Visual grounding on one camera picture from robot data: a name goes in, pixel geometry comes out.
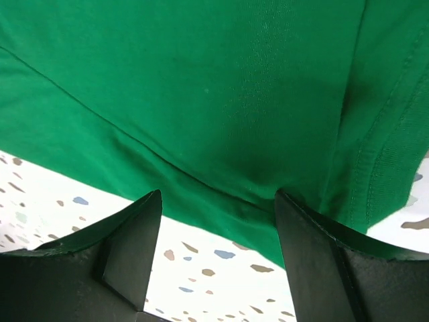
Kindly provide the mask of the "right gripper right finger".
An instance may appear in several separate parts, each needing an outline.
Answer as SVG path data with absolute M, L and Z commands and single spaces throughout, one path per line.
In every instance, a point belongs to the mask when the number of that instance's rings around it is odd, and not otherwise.
M 297 321 L 427 321 L 428 254 L 368 237 L 284 191 L 275 221 Z

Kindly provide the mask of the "green t shirt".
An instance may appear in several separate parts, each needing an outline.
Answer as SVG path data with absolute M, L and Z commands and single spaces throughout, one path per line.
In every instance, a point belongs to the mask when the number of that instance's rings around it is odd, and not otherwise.
M 361 233 L 428 151 L 427 1 L 2 1 L 1 149 L 282 265 L 273 200 Z

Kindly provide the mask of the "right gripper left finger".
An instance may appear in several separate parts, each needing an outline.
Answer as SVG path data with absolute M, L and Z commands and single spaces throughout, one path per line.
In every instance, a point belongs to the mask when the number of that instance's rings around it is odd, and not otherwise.
M 144 310 L 160 230 L 153 191 L 70 235 L 1 255 L 2 321 L 155 321 Z

